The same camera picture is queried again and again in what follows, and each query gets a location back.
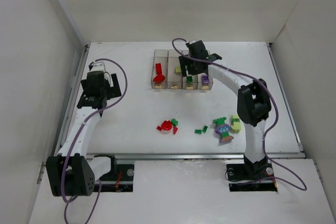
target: red block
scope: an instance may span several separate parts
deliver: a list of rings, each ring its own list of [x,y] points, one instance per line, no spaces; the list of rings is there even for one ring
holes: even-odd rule
[[[163,124],[161,125],[162,129],[165,131],[170,131],[173,127],[171,121],[164,121]]]
[[[155,82],[155,84],[161,84],[164,79],[166,79],[166,77],[163,74],[158,74],[157,76],[155,76],[153,81]]]
[[[156,63],[155,68],[156,68],[156,74],[162,74],[161,63]]]

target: green toy piece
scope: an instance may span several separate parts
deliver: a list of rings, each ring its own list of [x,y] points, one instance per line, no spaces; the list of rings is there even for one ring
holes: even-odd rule
[[[171,119],[171,123],[172,123],[172,125],[174,125],[175,127],[177,127],[178,126],[178,120],[176,120],[175,118],[173,118],[173,119]]]
[[[225,124],[226,117],[224,118],[217,118],[212,121],[212,123],[216,124],[216,127],[218,127],[221,124]]]
[[[181,67],[180,66],[177,66],[175,68],[175,73],[181,73]]]
[[[231,117],[231,127],[230,128],[233,133],[239,133],[242,130],[238,115],[233,115]]]

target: purple block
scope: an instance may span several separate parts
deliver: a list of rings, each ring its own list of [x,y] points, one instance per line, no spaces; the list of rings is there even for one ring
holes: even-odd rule
[[[209,85],[209,76],[206,76],[205,74],[202,75],[202,85],[204,85],[204,86]]]

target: white table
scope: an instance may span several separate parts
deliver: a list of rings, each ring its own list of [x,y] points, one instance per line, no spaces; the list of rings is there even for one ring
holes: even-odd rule
[[[100,224],[333,224],[312,160],[281,160],[306,182],[299,191],[281,182],[278,192],[235,192],[224,179],[224,161],[136,161],[132,193],[102,193],[90,223]],[[274,165],[276,176],[299,185]],[[84,223],[96,194],[68,209],[70,223]],[[50,191],[45,173],[30,224],[64,223],[65,203]]]
[[[182,42],[178,47],[185,49]],[[298,153],[295,131],[291,125],[284,98],[274,67],[264,42],[206,42],[206,48],[223,57],[220,62],[229,67],[263,78],[268,84],[279,108],[280,119],[266,139],[270,153]],[[117,61],[126,71],[129,89],[125,98],[114,108],[103,113],[98,123],[88,153],[114,154],[241,154],[245,151],[244,127],[231,143],[219,146],[212,120],[236,114],[237,97],[219,81],[214,80],[210,91],[155,90],[151,88],[154,50],[172,49],[170,42],[108,42],[92,43],[82,79],[86,78],[87,65],[98,59]],[[106,63],[107,71],[117,73],[124,89],[122,72]],[[164,134],[156,127],[164,120],[176,118],[178,132]],[[267,121],[275,118],[271,111]],[[195,129],[209,126],[206,134],[197,135]]]

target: purple cable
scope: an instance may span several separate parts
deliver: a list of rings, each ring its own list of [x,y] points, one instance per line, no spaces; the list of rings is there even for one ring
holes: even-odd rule
[[[297,186],[297,185],[294,185],[293,183],[291,183],[291,182],[289,182],[289,181],[287,181],[287,180],[285,180],[285,179],[283,179],[283,178],[278,178],[278,177],[273,177],[273,176],[270,176],[270,177],[267,177],[267,178],[258,179],[258,180],[254,180],[254,181],[249,181],[249,182],[246,182],[246,183],[238,183],[238,184],[239,184],[239,185],[249,185],[249,184],[254,184],[254,183],[256,183],[256,182],[260,182],[260,181],[267,180],[267,179],[278,179],[278,180],[281,180],[281,181],[283,181],[283,182],[285,182],[285,183],[287,183],[287,184],[289,184],[289,185],[291,185],[291,186],[293,186],[293,187],[295,187],[295,188],[298,188],[298,189],[300,189],[300,190],[302,190],[302,191],[307,191],[307,186],[306,186],[306,184],[304,183],[304,181],[300,178],[299,175],[297,175],[295,172],[293,172],[291,169],[285,167],[284,165],[281,165],[281,164],[279,164],[278,162],[274,161],[274,159],[270,158],[270,157],[267,155],[267,153],[266,153],[266,146],[265,146],[265,138],[266,138],[266,135],[267,135],[267,133],[268,133],[270,130],[272,130],[272,129],[275,127],[275,125],[276,125],[276,124],[278,123],[278,121],[279,121],[279,110],[278,110],[278,107],[277,107],[277,105],[276,105],[276,103],[275,103],[275,100],[274,100],[273,96],[271,95],[271,93],[270,93],[269,90],[267,89],[267,87],[266,87],[261,81],[259,81],[257,78],[255,78],[254,76],[251,76],[251,75],[249,75],[249,74],[242,73],[242,72],[238,72],[238,71],[236,71],[236,70],[227,68],[227,67],[225,67],[225,66],[223,66],[223,65],[220,65],[220,64],[217,64],[217,63],[215,63],[215,62],[211,62],[211,61],[207,61],[207,60],[194,59],[194,58],[192,58],[192,57],[189,57],[188,55],[184,55],[183,53],[181,53],[181,52],[176,48],[176,46],[175,46],[175,44],[174,44],[175,41],[177,41],[177,40],[184,41],[185,43],[187,43],[187,40],[186,40],[186,39],[183,39],[183,38],[175,38],[175,39],[172,40],[173,48],[175,49],[176,52],[178,52],[178,53],[179,53],[181,56],[183,56],[184,58],[187,58],[187,59],[189,59],[189,60],[193,60],[193,61],[197,61],[197,62],[203,62],[203,63],[211,64],[211,65],[217,66],[217,67],[219,67],[219,68],[223,68],[223,69],[225,69],[225,70],[227,70],[227,71],[229,71],[229,72],[231,72],[231,73],[238,74],[238,75],[240,75],[240,76],[248,77],[248,78],[254,80],[256,83],[258,83],[258,84],[265,90],[265,92],[269,95],[269,98],[270,98],[270,100],[271,100],[271,102],[272,102],[272,104],[273,104],[273,106],[274,106],[274,110],[275,110],[275,120],[274,120],[274,123],[273,123],[268,129],[265,130],[265,132],[264,132],[264,134],[263,134],[263,136],[262,136],[262,139],[263,139],[263,149],[262,149],[262,150],[263,150],[264,155],[266,156],[266,158],[268,158],[271,162],[273,162],[274,164],[276,164],[276,165],[282,167],[283,169],[289,171],[289,172],[292,173],[294,176],[296,176],[296,177],[299,179],[299,181],[303,184],[303,188],[301,188],[301,187],[299,187],[299,186]]]
[[[72,149],[73,149],[73,147],[74,147],[74,145],[75,145],[75,143],[76,143],[76,140],[78,139],[78,137],[79,137],[81,131],[83,130],[85,123],[88,122],[88,120],[89,120],[91,117],[93,117],[95,114],[100,113],[100,112],[102,112],[102,111],[104,111],[104,110],[107,110],[107,109],[109,109],[109,108],[111,108],[111,107],[117,105],[117,104],[124,98],[124,96],[126,95],[127,88],[128,88],[128,81],[127,81],[127,76],[126,76],[126,72],[125,72],[125,70],[124,70],[118,63],[116,63],[114,60],[110,60],[110,59],[102,58],[102,59],[97,59],[97,60],[95,60],[95,62],[97,62],[97,61],[104,61],[104,60],[105,60],[105,61],[109,61],[109,62],[111,62],[111,63],[117,65],[117,67],[120,68],[120,70],[122,71],[122,73],[123,73],[123,75],[124,75],[124,77],[125,77],[125,90],[124,90],[123,94],[121,95],[121,97],[120,97],[116,102],[114,102],[113,104],[111,104],[111,105],[109,105],[109,106],[106,106],[105,108],[102,108],[102,109],[100,109],[100,110],[94,111],[93,113],[91,113],[90,115],[88,115],[88,117],[84,120],[84,122],[83,122],[82,125],[80,126],[80,128],[79,128],[77,134],[76,134],[75,137],[74,137],[74,140],[73,140],[72,143],[71,143],[71,146],[70,146],[70,148],[69,148],[68,154],[67,154],[67,156],[66,156],[66,158],[65,158],[65,162],[64,162],[63,170],[62,170],[62,176],[61,176],[61,195],[62,195],[63,201],[67,204],[66,207],[65,207],[65,209],[64,209],[64,220],[65,220],[66,224],[68,224],[68,221],[67,221],[67,218],[66,218],[66,211],[67,211],[68,205],[69,205],[69,203],[73,202],[73,201],[77,198],[77,197],[71,197],[71,198],[68,200],[68,199],[66,198],[66,196],[65,196],[65,189],[64,189],[66,168],[67,168],[67,166],[68,166],[69,159],[70,159],[70,154],[71,154]],[[90,220],[90,218],[91,218],[91,216],[92,216],[92,213],[93,213],[93,211],[94,211],[94,209],[95,209],[95,207],[96,207],[96,204],[97,204],[99,195],[100,195],[100,191],[101,191],[101,181],[98,180],[98,182],[99,182],[99,189],[98,189],[97,198],[96,198],[96,201],[94,202],[95,204],[93,204],[93,207],[92,207],[92,211],[91,211],[91,213],[90,213],[90,216],[89,216],[88,220],[85,222],[85,224],[87,224],[87,223],[89,222],[89,220]]]

